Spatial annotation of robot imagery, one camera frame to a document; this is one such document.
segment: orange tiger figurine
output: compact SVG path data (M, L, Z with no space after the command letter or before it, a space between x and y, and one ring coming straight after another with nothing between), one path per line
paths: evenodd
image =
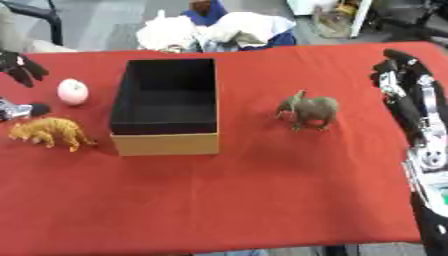
M26 124L15 124L9 132L9 137L13 140L31 139L34 144L44 142L47 148L54 147L54 135L60 135L70 145L70 152L78 150L80 143L77 138L87 145L96 145L95 141L84 135L77 123L64 118L47 117Z

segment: white ball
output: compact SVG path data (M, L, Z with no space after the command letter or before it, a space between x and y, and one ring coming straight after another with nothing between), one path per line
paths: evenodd
M89 90L85 84L69 78L59 84L58 96L64 103L77 106L87 100Z

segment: floor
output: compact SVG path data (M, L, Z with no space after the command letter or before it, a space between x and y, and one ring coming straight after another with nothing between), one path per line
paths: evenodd
M45 0L11 0L35 6L46 6ZM82 50L132 50L137 42L134 33L146 20L155 17L159 9L174 16L185 10L187 0L54 0L63 20L65 46ZM280 15L293 19L286 0L222 0L229 11L252 11ZM22 34L46 39L49 27L44 21L17 16ZM369 33L355 40L328 40L317 36L307 18L297 20L294 31L299 44L334 44L380 42L387 33ZM362 255L422 256L419 245L405 243L363 245ZM273 256L311 256L310 248L284 248L270 250Z

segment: chair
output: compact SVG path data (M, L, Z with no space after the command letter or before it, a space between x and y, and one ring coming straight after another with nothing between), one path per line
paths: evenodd
M448 0L383 0L372 8L377 29L384 25L399 28L388 41L435 41L433 37L448 39L448 26L441 17L435 15L448 6Z
M11 9L13 13L46 20L50 24L51 28L51 41L53 42L53 44L62 46L63 45L62 21L59 15L57 14L57 10L53 3L53 0L47 0L47 1L50 7L49 9L39 8L21 3L15 3L11 2L11 0L9 1L0 0L0 2L8 6L8 8Z

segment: open box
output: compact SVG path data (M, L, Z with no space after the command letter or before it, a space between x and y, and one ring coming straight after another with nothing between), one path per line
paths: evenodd
M122 156L217 154L214 61L129 61L110 128Z

